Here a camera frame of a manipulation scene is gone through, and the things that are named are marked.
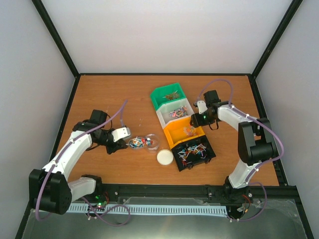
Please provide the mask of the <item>silver metal scoop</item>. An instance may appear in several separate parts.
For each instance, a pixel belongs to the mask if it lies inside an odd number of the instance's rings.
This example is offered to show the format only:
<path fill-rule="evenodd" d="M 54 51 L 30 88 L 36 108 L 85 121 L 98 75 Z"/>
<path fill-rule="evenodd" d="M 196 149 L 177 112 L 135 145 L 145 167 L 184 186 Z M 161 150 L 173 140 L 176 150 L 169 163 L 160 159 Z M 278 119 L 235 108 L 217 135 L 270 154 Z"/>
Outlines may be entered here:
<path fill-rule="evenodd" d="M 146 136 L 136 136 L 129 140 L 128 146 L 132 149 L 147 148 Z"/>

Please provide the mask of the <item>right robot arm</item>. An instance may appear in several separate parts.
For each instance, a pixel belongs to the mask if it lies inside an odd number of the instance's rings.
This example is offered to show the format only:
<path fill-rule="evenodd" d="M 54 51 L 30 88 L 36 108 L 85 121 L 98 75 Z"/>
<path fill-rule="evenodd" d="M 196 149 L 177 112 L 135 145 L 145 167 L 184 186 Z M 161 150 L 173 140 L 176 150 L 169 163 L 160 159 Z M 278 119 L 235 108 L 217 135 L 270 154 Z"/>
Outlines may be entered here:
<path fill-rule="evenodd" d="M 234 171 L 225 179 L 223 197 L 235 202 L 247 191 L 251 178 L 262 163 L 273 159 L 277 153 L 271 125 L 267 118 L 255 118 L 237 109 L 230 101 L 221 101 L 217 91 L 208 91 L 203 100 L 194 106 L 197 113 L 191 116 L 190 125 L 194 128 L 211 126 L 220 121 L 227 123 L 238 132 L 237 151 L 239 161 Z"/>

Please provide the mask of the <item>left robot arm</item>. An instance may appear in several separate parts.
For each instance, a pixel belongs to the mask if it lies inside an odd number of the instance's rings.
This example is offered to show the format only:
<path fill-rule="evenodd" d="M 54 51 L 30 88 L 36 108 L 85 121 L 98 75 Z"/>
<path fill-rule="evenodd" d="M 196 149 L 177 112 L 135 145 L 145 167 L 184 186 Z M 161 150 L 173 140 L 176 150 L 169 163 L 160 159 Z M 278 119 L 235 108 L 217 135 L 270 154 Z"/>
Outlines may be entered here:
<path fill-rule="evenodd" d="M 104 146 L 107 154 L 126 149 L 125 139 L 130 129 L 105 129 L 112 121 L 106 112 L 93 110 L 89 119 L 78 122 L 60 151 L 42 169 L 34 169 L 29 175 L 29 203 L 37 212 L 45 211 L 63 215 L 72 202 L 88 196 L 92 200 L 103 197 L 104 188 L 99 176 L 84 174 L 69 182 L 73 167 L 82 154 L 94 146 Z"/>

